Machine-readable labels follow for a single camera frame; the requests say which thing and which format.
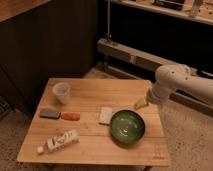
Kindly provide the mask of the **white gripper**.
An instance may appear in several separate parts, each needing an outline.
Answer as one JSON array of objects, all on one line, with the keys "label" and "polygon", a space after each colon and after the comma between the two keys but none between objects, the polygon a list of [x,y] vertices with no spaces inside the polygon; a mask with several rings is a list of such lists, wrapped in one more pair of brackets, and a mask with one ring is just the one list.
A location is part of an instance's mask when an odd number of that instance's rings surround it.
[{"label": "white gripper", "polygon": [[146,107],[149,103],[160,104],[165,100],[165,90],[162,86],[153,85],[148,89],[146,98],[139,99],[135,105],[134,109],[138,110],[140,108]]}]

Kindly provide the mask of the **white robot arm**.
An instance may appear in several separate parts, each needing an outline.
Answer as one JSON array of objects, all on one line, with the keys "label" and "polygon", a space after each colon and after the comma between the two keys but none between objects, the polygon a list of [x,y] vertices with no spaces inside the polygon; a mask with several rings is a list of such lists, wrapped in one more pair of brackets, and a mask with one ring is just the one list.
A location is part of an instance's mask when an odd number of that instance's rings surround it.
[{"label": "white robot arm", "polygon": [[152,104],[162,104],[176,90],[181,90],[213,106],[213,80],[191,75],[191,69],[184,64],[161,65],[155,72],[156,82],[140,98],[134,109]]}]

